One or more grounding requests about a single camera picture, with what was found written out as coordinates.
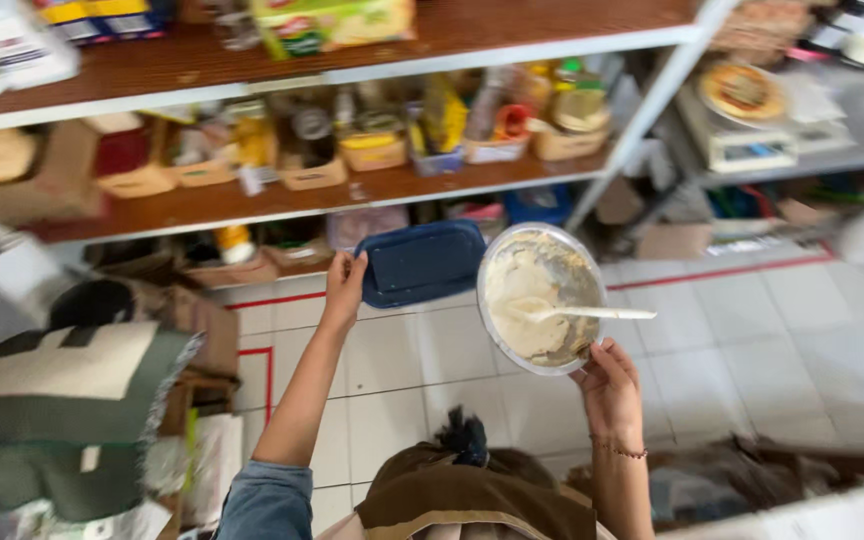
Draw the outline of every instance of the person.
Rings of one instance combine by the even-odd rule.
[[[332,260],[318,327],[232,482],[218,540],[312,537],[309,461],[367,266],[364,252],[353,258],[340,251]],[[318,538],[654,539],[636,366],[611,338],[592,343],[589,353],[570,377],[581,389],[593,446],[591,501],[564,495],[566,488],[524,452],[475,451],[475,441],[484,441],[481,423],[463,423],[453,411],[453,429],[438,436],[439,444],[418,443],[389,458],[354,512]],[[453,439],[463,441],[460,447]]]

